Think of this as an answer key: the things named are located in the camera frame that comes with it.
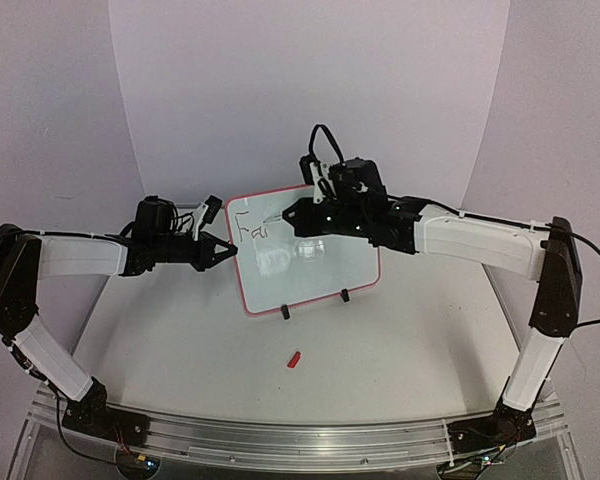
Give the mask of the whiteboard marker pen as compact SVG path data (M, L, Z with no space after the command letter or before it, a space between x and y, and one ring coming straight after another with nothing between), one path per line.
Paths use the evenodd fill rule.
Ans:
M263 223L271 224L271 223L276 223L276 222L283 221L283 220L284 220L283 215L281 213L279 213L279 214L268 216L267 218L265 218L263 220Z

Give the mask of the pink framed whiteboard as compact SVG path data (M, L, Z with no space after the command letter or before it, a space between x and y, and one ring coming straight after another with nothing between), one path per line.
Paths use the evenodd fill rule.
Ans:
M299 238L285 221L264 224L295 201L313 194L294 186L235 197L225 209L244 309L250 316L280 313L283 304L348 289L372 287L381 278L380 252L360 238Z

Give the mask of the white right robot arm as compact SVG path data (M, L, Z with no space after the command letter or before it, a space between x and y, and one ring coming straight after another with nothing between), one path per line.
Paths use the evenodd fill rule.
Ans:
M571 222L489 217L387 192L377 165L355 158L327 165L299 161L313 189L287 207L295 236L346 236L407 255L475 262L486 270L519 336L519 354L502 405L531 410L580 314L582 272Z

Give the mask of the red marker cap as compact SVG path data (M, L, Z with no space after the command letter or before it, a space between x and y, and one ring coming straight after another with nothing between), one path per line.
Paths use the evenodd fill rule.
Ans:
M301 352L300 351L296 351L293 356L291 357L291 359L289 360L289 362L287 363L287 367L289 369L294 369L297 364L299 363L301 359Z

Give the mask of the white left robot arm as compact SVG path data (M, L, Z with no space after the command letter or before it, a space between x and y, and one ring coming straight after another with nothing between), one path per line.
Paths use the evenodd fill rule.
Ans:
M90 433L104 435L114 426L108 393L47 324L45 284L65 277L134 278L164 264L208 271L237 254L208 230L222 206L210 196L182 213L172 202L148 196L118 234L0 225L0 338L26 372L68 400Z

